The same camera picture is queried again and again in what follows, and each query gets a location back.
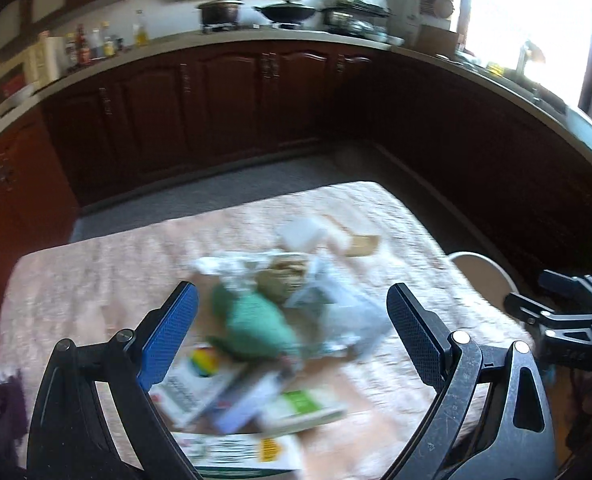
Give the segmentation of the rainbow logo medicine box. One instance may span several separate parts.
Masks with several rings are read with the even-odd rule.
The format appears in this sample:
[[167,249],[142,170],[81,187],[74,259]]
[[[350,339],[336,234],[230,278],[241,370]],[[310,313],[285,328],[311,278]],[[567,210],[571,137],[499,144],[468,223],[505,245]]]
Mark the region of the rainbow logo medicine box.
[[197,344],[183,353],[149,396],[173,428],[192,425],[218,396],[241,376],[245,362],[233,360],[211,346]]

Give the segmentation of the white round trash bin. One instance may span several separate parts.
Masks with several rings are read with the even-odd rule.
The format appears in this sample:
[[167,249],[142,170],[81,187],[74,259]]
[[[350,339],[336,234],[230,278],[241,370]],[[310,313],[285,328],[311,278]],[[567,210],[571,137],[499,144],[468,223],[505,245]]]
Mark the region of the white round trash bin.
[[476,252],[453,252],[448,259],[489,304],[504,312],[504,299],[518,288],[500,264]]

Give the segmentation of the green white flat box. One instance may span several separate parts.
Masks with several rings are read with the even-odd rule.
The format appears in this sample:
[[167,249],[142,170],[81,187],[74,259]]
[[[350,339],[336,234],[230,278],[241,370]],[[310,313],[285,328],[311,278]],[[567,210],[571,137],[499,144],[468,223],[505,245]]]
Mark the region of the green white flat box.
[[264,436],[280,437],[337,422],[347,414],[347,405],[332,390],[298,389],[284,391],[269,402],[256,424]]

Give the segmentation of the black wok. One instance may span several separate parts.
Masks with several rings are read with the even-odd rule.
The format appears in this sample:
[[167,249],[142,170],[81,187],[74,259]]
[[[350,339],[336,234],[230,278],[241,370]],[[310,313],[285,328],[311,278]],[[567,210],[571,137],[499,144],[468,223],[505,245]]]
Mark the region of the black wok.
[[285,0],[268,6],[255,6],[255,10],[272,23],[302,24],[317,13],[313,6]]

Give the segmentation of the red sauce bottle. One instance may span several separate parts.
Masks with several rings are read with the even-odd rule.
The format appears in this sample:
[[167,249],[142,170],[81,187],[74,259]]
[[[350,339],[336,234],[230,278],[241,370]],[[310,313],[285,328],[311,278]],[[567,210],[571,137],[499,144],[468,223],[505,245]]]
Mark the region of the red sauce bottle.
[[79,24],[75,35],[76,55],[78,55],[78,64],[85,66],[90,63],[90,46],[88,45],[84,26]]

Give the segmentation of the yellow oil bottle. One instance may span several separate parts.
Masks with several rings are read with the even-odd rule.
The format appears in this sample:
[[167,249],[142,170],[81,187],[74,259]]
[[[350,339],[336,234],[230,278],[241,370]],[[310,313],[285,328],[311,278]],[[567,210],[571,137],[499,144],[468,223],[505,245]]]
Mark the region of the yellow oil bottle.
[[135,21],[133,25],[134,44],[136,47],[144,47],[149,42],[146,18],[143,10],[135,11]]

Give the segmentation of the white foam block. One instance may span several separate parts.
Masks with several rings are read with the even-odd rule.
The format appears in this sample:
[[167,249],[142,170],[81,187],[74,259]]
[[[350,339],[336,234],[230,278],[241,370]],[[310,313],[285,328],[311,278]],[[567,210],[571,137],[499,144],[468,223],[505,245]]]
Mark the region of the white foam block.
[[279,246],[287,252],[314,252],[326,235],[324,222],[316,216],[294,218],[277,229]]

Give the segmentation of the dish rack with bowls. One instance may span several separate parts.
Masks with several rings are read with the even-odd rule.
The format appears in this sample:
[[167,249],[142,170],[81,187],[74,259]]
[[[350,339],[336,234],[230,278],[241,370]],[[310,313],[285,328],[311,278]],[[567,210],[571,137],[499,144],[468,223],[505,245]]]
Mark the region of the dish rack with bowls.
[[387,41],[391,15],[387,0],[326,0],[321,13],[332,34]]

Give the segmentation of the dark cooking pot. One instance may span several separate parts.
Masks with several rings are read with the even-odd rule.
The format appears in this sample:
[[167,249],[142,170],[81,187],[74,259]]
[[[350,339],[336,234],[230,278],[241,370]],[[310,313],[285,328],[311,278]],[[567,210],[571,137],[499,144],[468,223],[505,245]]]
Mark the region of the dark cooking pot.
[[200,3],[197,9],[200,12],[201,25],[206,27],[237,27],[239,23],[239,10],[243,6],[241,0],[210,0]]

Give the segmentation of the beige paper ball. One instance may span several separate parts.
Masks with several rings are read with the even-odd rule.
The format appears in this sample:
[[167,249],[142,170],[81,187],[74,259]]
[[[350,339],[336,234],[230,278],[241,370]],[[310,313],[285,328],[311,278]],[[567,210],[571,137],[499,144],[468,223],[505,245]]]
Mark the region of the beige paper ball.
[[309,259],[302,256],[279,256],[256,274],[260,294],[275,304],[285,304],[307,280]]

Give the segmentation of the white plastic bag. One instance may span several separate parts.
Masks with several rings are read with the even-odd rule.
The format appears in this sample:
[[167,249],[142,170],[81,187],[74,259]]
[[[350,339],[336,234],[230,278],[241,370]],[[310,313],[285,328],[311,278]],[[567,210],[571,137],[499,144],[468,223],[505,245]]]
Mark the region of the white plastic bag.
[[287,255],[309,259],[305,284],[285,304],[276,304],[299,338],[299,361],[328,356],[360,359],[392,330],[385,307],[341,276],[324,257],[277,249],[218,252],[194,260],[192,267],[198,274],[214,278],[215,286],[222,284],[230,292],[242,295],[259,292],[256,274],[267,268],[273,258]]

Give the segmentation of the sink faucet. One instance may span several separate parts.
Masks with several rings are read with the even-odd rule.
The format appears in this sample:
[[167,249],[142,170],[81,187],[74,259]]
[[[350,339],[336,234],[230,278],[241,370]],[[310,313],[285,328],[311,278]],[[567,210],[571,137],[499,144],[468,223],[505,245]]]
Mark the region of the sink faucet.
[[518,55],[516,73],[520,76],[524,76],[529,62],[545,63],[546,56],[536,44],[530,40],[526,40],[520,47],[520,55]]

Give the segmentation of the cardboard box on counter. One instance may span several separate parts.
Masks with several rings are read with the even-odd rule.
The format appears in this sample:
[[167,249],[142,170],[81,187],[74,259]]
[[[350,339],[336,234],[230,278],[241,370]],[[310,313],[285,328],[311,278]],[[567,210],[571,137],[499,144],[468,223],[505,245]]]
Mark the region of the cardboard box on counter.
[[452,58],[456,53],[457,45],[456,32],[423,24],[419,26],[413,49],[427,55],[443,55]]

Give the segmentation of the green crumpled cloth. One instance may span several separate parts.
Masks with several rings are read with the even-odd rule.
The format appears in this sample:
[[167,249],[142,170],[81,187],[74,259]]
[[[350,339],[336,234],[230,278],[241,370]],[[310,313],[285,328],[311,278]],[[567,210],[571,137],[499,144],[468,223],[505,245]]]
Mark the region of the green crumpled cloth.
[[259,292],[236,295],[218,284],[212,290],[213,316],[223,334],[207,341],[239,361],[301,359],[300,341],[281,309]]

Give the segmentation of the white basin on counter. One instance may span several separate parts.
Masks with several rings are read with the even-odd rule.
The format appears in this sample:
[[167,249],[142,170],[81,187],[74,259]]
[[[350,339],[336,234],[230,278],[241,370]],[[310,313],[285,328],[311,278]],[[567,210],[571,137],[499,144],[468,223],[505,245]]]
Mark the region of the white basin on counter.
[[592,151],[592,119],[576,107],[567,107],[565,121],[568,131]]

